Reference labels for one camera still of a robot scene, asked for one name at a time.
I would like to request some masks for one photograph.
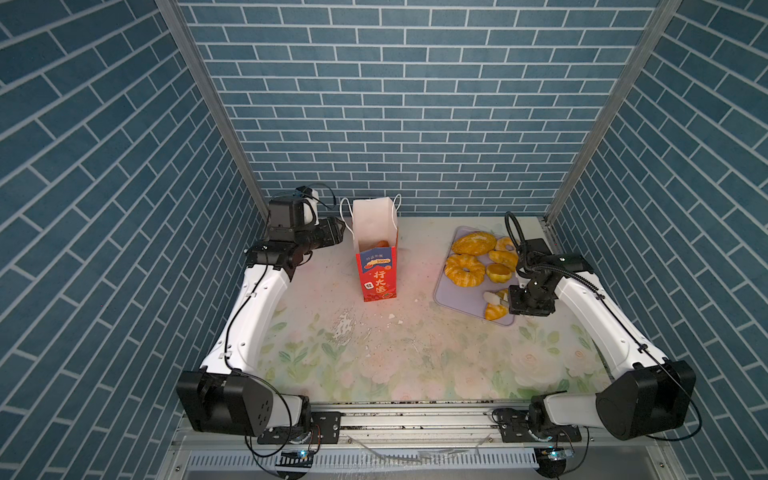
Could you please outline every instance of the aluminum frame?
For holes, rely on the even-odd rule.
[[[493,452],[510,447],[544,448],[553,442],[504,443],[490,413],[499,407],[527,410],[528,402],[419,402],[419,403],[313,403],[312,410],[343,414],[335,450],[357,450],[361,442],[371,449],[479,449]],[[576,449],[586,446],[586,430]],[[648,451],[660,480],[685,478],[669,445],[640,437],[621,441],[603,429],[590,430],[590,446],[639,446]],[[267,453],[273,445],[257,449]],[[201,450],[246,451],[243,439],[234,435],[195,432],[186,417],[181,419],[158,479],[181,480],[190,454]]]
[[[598,145],[603,141],[605,134],[608,132],[608,128],[614,121],[616,114],[619,112],[621,105],[624,103],[624,99],[627,98],[629,92],[643,71],[645,63],[650,58],[650,54],[653,53],[656,44],[661,39],[661,35],[664,30],[667,29],[672,17],[677,8],[680,6],[682,0],[659,0],[654,12],[648,19],[648,24],[643,30],[643,34],[640,40],[637,42],[635,48],[632,49],[632,53],[627,59],[627,63],[624,65],[624,69],[619,74],[619,78],[616,80],[611,93],[608,95],[608,100],[600,110],[598,117],[595,119],[592,129],[584,139],[584,143],[581,145],[581,150],[576,155],[574,163],[571,165],[571,169],[565,175],[563,183],[558,189],[557,193],[549,204],[544,219],[548,225],[552,225],[554,220],[558,217],[560,212],[565,206],[565,202],[573,189],[576,187],[578,179],[584,170],[592,160],[594,152],[598,149]]]
[[[203,57],[200,55],[200,51],[197,49],[197,45],[192,38],[192,32],[184,20],[184,14],[181,12],[178,1],[156,0],[156,3],[160,9],[160,14],[163,16],[163,20],[168,25],[170,36],[173,37],[179,52],[181,52],[181,56],[184,57],[194,83],[197,89],[200,90],[200,94],[203,95],[203,100],[205,100],[205,104],[208,106],[214,122],[216,122],[219,133],[221,133],[224,143],[227,144],[227,148],[232,154],[235,166],[237,166],[237,170],[240,172],[240,176],[243,178],[250,196],[253,198],[253,202],[262,216],[266,218],[269,211],[266,207],[264,194],[256,180],[256,175],[253,174],[253,169],[248,162],[248,156],[243,149],[243,145],[240,143],[240,139],[237,138],[227,110],[221,102],[216,87],[214,87],[214,81],[208,73]]]

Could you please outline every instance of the black cable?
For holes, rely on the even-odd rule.
[[[235,323],[235,320],[237,319],[237,316],[240,315],[241,311],[243,311],[243,308],[246,306],[248,301],[253,297],[253,294],[256,292],[256,288],[258,288],[258,286],[261,284],[261,281],[264,280],[264,277],[266,276],[266,272],[268,270],[269,270],[269,266],[265,265],[264,266],[264,273],[261,274],[261,276],[259,277],[259,281],[257,281],[256,285],[253,286],[253,290],[250,291],[250,294],[248,294],[248,296],[246,297],[245,301],[243,301],[243,303],[240,305],[240,307],[235,312],[234,316],[232,317],[232,320],[230,321],[230,324],[227,325],[227,332],[224,334],[224,352],[223,352],[224,365],[226,365],[227,368],[232,373],[234,373],[235,375],[241,375],[241,376],[250,377],[251,379],[255,379],[257,382],[261,382],[262,384],[268,386],[270,389],[272,389],[273,392],[275,392],[277,394],[278,397],[280,397],[280,400],[283,401],[283,405],[285,406],[286,412],[288,413],[288,435],[286,436],[285,442],[283,442],[283,444],[277,450],[275,450],[274,452],[272,452],[272,453],[270,453],[268,455],[261,455],[259,453],[256,453],[253,449],[251,449],[251,453],[253,454],[254,461],[257,464],[258,464],[258,461],[256,460],[256,457],[259,457],[259,458],[269,458],[271,456],[277,455],[282,449],[285,448],[285,446],[288,444],[288,440],[290,439],[291,435],[293,434],[293,416],[291,415],[290,408],[288,407],[288,402],[286,402],[285,397],[283,397],[283,394],[278,392],[277,389],[274,386],[272,386],[271,383],[267,382],[265,379],[262,379],[259,376],[252,375],[250,373],[244,372],[244,371],[239,370],[239,369],[234,369],[230,365],[230,360],[227,357],[227,348],[228,348],[228,346],[230,344],[230,330],[232,329],[232,325]]]
[[[648,352],[648,345],[646,345],[644,343],[641,343],[637,338],[635,338],[635,336],[632,335],[632,332],[630,332],[629,329],[624,325],[624,323],[619,320],[618,316],[616,316],[614,311],[608,306],[607,303],[605,303],[605,296],[603,296],[603,295],[601,295],[599,293],[600,289],[598,289],[592,282],[590,282],[589,280],[585,279],[581,275],[579,275],[579,274],[577,274],[575,272],[571,272],[570,270],[565,269],[565,268],[563,268],[561,266],[547,265],[547,264],[543,263],[543,264],[535,265],[535,266],[531,267],[531,270],[550,270],[550,271],[553,271],[553,272],[557,272],[557,273],[562,274],[563,276],[572,278],[572,279],[578,281],[579,283],[583,284],[584,286],[586,286],[590,291],[592,291],[597,296],[598,300],[600,300],[600,302],[603,304],[605,309],[611,314],[611,316],[614,317],[616,322],[621,326],[622,329],[624,329],[624,331],[627,333],[627,335],[629,335],[629,337],[632,339],[632,341],[634,341],[637,344],[638,350],[640,352],[645,353],[646,355],[648,355],[650,357],[650,359],[652,359],[659,366],[659,368],[661,368],[664,371],[664,373],[667,374],[667,376],[674,382],[674,384],[677,385],[677,387],[680,389],[680,391],[686,397],[688,397],[688,400],[690,402],[690,406],[693,407],[694,412],[696,413],[696,417],[698,419],[699,425],[696,427],[696,429],[693,432],[691,432],[690,434],[682,436],[682,437],[678,437],[676,439],[666,439],[664,437],[654,437],[652,435],[646,435],[649,439],[661,440],[663,442],[682,442],[683,440],[688,440],[688,439],[692,438],[694,435],[696,435],[698,432],[701,431],[701,428],[702,428],[702,425],[703,425],[703,421],[702,421],[702,418],[701,418],[701,412],[699,411],[699,407],[694,402],[694,399],[691,398],[691,396],[688,394],[688,391],[686,391],[686,389],[683,388],[683,386],[674,378],[674,376],[667,369],[664,368],[664,365],[662,365],[661,362],[656,360],[656,357],[654,357],[653,355],[650,354],[650,352]]]
[[[589,453],[589,427],[585,426],[585,428],[587,429],[587,446],[584,448],[584,456],[581,457],[581,461],[578,463],[578,465],[571,468],[570,470],[566,470],[565,472],[562,472],[560,475],[558,475],[558,478],[568,473],[575,472],[576,470],[578,470],[579,467],[581,467],[584,464],[584,460],[587,459],[587,454]]]
[[[310,256],[308,259],[304,260],[302,263],[299,263],[296,266],[302,266],[304,263],[309,262],[312,259],[312,250],[309,251],[308,255]]]
[[[584,277],[582,277],[578,273],[571,272],[570,270],[568,270],[567,268],[563,268],[562,266],[550,265],[548,263],[540,263],[538,265],[532,266],[531,270],[533,270],[535,272],[537,272],[539,270],[550,270],[552,272],[560,273],[562,276],[566,276],[568,278],[572,278],[574,280],[577,280],[579,283],[581,283],[584,286],[586,286],[592,293],[597,295],[598,298],[602,296],[600,294],[600,289],[597,288],[592,282],[590,282],[589,280],[585,279]]]
[[[324,184],[323,182],[312,182],[311,184],[307,184],[308,187],[312,187],[313,185],[320,185],[321,187],[326,188],[333,197],[333,206],[336,206],[336,192],[334,192],[331,187],[329,187],[327,184]]]
[[[330,191],[330,193],[331,193],[331,196],[333,197],[333,206],[334,207],[336,206],[336,192],[334,192],[331,187],[329,187],[328,185],[324,184],[323,182],[313,182],[311,184],[307,184],[306,187],[311,187],[312,185],[322,185],[323,187],[328,189]],[[325,204],[325,202],[320,200],[318,197],[313,197],[310,194],[305,194],[304,192],[302,192],[302,191],[300,191],[298,189],[286,190],[286,191],[283,191],[283,192],[277,192],[276,194],[274,194],[272,196],[272,198],[274,198],[274,197],[287,197],[287,196],[294,196],[294,197],[298,196],[298,197],[302,197],[302,198],[311,198],[312,200],[315,200],[319,204],[323,205],[328,210],[331,210],[331,207],[329,207],[327,204]]]
[[[250,450],[250,455],[251,455],[251,458],[253,458],[253,463],[255,463],[259,468],[264,470],[265,473],[268,473],[268,474],[272,475],[273,477],[280,478],[280,480],[286,480],[286,478],[288,478],[288,475],[286,475],[285,477],[281,477],[280,475],[278,475],[275,472],[270,472],[269,470],[264,468],[263,465],[261,465],[258,460],[256,460],[256,455],[257,455],[256,451],[253,450],[253,444],[250,444],[248,442],[248,436],[247,435],[245,436],[245,446],[248,448],[248,450]]]
[[[511,230],[511,228],[509,226],[509,220],[510,219],[515,224],[515,228],[517,229],[518,235],[520,236],[520,245],[518,245],[515,242],[515,237],[512,235],[512,230]],[[507,227],[507,233],[509,233],[509,238],[512,240],[512,243],[515,245],[515,248],[518,248],[518,249],[522,248],[523,249],[523,251],[521,251],[520,259],[522,260],[522,268],[523,268],[523,270],[526,270],[528,268],[528,265],[527,265],[526,261],[524,260],[524,258],[525,258],[525,237],[523,236],[523,231],[522,231],[522,228],[520,227],[520,223],[518,222],[517,217],[512,212],[507,212],[504,215],[504,221],[505,221],[505,225]],[[581,283],[582,285],[586,286],[592,293],[594,293],[594,295],[598,298],[598,300],[600,300],[600,302],[603,304],[605,309],[611,314],[611,316],[614,317],[614,319],[621,326],[621,328],[624,329],[624,331],[629,335],[629,337],[637,344],[638,351],[643,352],[646,355],[648,355],[650,357],[650,359],[652,359],[656,363],[656,365],[658,365],[659,368],[661,368],[661,370],[664,373],[667,374],[667,376],[670,378],[670,380],[672,380],[674,382],[674,384],[677,385],[677,387],[680,389],[680,391],[686,397],[688,397],[688,400],[690,402],[690,406],[693,407],[694,412],[696,413],[696,417],[698,419],[699,425],[696,427],[696,429],[693,432],[689,433],[688,435],[685,435],[683,437],[679,437],[679,438],[676,438],[676,439],[666,439],[664,437],[654,437],[652,435],[646,435],[649,439],[661,440],[663,442],[682,442],[683,440],[688,440],[688,439],[692,438],[694,435],[696,435],[698,432],[701,431],[701,428],[703,426],[703,421],[702,421],[702,418],[701,418],[701,412],[699,411],[698,406],[694,402],[694,399],[691,397],[691,395],[688,393],[688,391],[686,391],[686,389],[684,389],[683,386],[674,378],[674,376],[667,369],[664,368],[664,366],[661,364],[661,362],[656,360],[656,358],[653,355],[651,355],[650,352],[648,352],[648,345],[646,345],[644,343],[641,343],[637,338],[635,338],[635,336],[632,335],[632,332],[630,332],[629,329],[624,325],[624,323],[619,320],[618,316],[616,316],[614,311],[608,306],[607,303],[605,303],[605,296],[600,293],[600,289],[599,288],[597,288],[592,282],[590,282],[589,280],[585,279],[584,277],[582,277],[578,273],[571,272],[570,270],[568,270],[566,268],[563,268],[561,266],[549,265],[549,264],[546,264],[546,263],[540,263],[538,265],[534,265],[534,266],[529,267],[529,269],[533,270],[533,271],[550,270],[552,272],[560,273],[562,276],[566,276],[568,278],[572,278],[572,279],[578,281],[579,283]]]
[[[326,205],[325,203],[323,203],[323,201],[322,201],[322,200],[320,200],[319,198],[317,198],[317,197],[313,197],[313,196],[312,196],[312,195],[310,195],[310,194],[305,194],[304,192],[299,192],[298,190],[287,190],[287,191],[284,191],[284,192],[277,192],[276,194],[274,194],[274,195],[272,196],[272,198],[275,198],[275,197],[300,197],[300,198],[310,198],[310,199],[312,199],[312,200],[315,200],[317,203],[319,203],[319,204],[323,205],[325,208],[327,208],[327,209],[329,209],[329,210],[330,210],[330,208],[331,208],[331,207],[329,207],[328,205]]]

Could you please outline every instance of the metal grille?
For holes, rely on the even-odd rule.
[[[477,453],[473,450],[440,451],[416,449],[386,449],[381,451],[387,458],[361,450],[325,449],[315,456],[312,472],[349,473],[349,472],[387,472],[398,470],[456,470],[463,468],[538,468],[534,450],[528,448],[499,448],[492,452]],[[392,457],[403,458],[398,461]],[[265,458],[261,464],[274,468],[277,458]],[[286,458],[279,458],[283,464],[296,463]],[[187,470],[194,471],[251,471],[259,467],[253,463],[249,452],[241,451],[197,451],[190,455]],[[303,468],[285,467],[281,470],[303,471]]]

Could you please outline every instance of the paper bag handle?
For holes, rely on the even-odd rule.
[[[395,199],[392,200],[392,211],[389,213],[389,216],[392,218],[392,225],[395,228],[397,228],[397,223],[395,222],[395,218],[397,217],[397,212],[400,210],[400,205],[402,205],[402,195],[397,194],[395,195]]]
[[[344,227],[346,227],[347,230],[352,234],[352,240],[355,240],[355,232],[352,231],[351,228],[349,228],[349,225],[347,225],[346,220],[344,220],[344,202],[346,202],[346,206],[349,208],[349,216],[352,218],[352,222],[355,222],[355,214],[352,212],[352,204],[349,203],[349,198],[343,198],[339,202],[339,215],[341,216],[341,221],[344,222]]]

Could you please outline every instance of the donut-shaped bread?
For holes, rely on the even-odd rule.
[[[509,237],[502,237],[498,240],[496,240],[496,248],[494,250],[499,250],[501,252],[514,252],[515,251],[515,244],[512,243],[512,239]]]
[[[500,263],[501,265],[508,267],[513,272],[518,265],[518,254],[515,252],[491,250],[488,252],[488,258],[494,263]]]
[[[485,265],[472,255],[451,255],[445,261],[445,275],[458,286],[477,286],[485,278]]]
[[[467,255],[485,255],[496,246],[496,237],[486,232],[472,232],[456,240],[451,246],[454,253]]]

